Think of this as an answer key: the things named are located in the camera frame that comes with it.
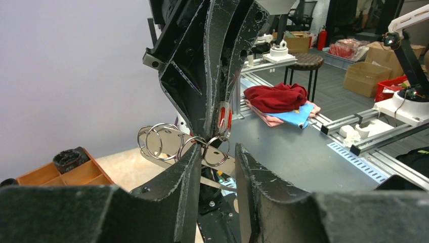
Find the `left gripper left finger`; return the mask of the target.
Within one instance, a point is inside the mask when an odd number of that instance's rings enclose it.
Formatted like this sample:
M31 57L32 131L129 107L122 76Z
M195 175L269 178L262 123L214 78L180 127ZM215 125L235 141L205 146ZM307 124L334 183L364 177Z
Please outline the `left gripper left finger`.
M194 242L202 147L131 192L117 185L1 189L1 242Z

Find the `red key tag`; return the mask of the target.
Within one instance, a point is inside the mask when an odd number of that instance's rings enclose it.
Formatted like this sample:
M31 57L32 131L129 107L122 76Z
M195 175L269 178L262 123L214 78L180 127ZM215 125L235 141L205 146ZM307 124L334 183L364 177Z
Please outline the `red key tag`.
M232 108L230 103L222 101L219 103L219 115L217 121L217 129L220 134L231 128L232 123Z

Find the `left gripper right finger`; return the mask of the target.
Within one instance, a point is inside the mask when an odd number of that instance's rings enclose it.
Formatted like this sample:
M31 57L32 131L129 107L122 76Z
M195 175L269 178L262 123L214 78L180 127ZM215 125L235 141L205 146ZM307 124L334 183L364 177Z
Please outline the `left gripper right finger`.
M310 193L240 143L235 171L242 242L428 242L428 193Z

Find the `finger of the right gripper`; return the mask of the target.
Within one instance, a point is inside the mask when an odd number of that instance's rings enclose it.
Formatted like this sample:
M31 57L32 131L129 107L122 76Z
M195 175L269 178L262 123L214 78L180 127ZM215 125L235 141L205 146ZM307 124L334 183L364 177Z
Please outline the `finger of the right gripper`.
M220 101L221 1L150 1L161 34L143 55L158 72L162 90L194 136L216 135Z
M248 52L263 29L269 13L257 1L240 1L221 54L215 106L229 102Z

